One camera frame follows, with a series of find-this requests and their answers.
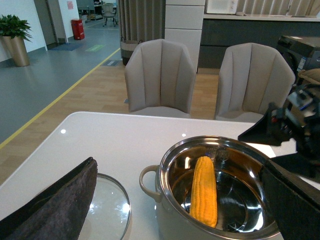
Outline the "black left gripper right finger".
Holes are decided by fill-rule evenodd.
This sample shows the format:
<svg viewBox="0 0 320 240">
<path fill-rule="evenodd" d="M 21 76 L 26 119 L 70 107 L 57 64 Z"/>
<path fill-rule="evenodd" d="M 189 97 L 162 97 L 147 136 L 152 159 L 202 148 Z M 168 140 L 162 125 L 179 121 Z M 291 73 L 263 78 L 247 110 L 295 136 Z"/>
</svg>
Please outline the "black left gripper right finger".
<svg viewBox="0 0 320 240">
<path fill-rule="evenodd" d="M 267 207 L 285 240 L 320 238 L 320 190 L 295 174 L 265 161 L 259 177 Z"/>
</svg>

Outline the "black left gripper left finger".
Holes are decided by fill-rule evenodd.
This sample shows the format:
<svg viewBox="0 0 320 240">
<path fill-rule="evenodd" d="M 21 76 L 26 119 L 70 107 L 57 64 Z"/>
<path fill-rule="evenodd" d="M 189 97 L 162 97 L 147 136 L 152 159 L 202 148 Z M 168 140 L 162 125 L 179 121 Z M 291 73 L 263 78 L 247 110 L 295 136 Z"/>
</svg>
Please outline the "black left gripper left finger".
<svg viewBox="0 0 320 240">
<path fill-rule="evenodd" d="M 0 222 L 2 240 L 76 240 L 97 184 L 98 164 L 87 158 Z"/>
</svg>

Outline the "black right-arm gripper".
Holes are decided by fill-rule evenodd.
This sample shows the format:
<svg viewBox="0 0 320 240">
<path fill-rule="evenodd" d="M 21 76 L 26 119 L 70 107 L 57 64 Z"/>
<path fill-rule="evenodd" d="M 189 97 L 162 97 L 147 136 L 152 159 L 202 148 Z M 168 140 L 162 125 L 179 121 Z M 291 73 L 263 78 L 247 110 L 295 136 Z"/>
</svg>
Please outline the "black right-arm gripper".
<svg viewBox="0 0 320 240">
<path fill-rule="evenodd" d="M 238 136 L 246 143 L 280 146 L 295 140 L 295 153 L 272 160 L 286 170 L 318 179 L 320 177 L 320 86 L 296 86 L 288 95 L 288 107 L 270 103 L 263 117 Z"/>
</svg>

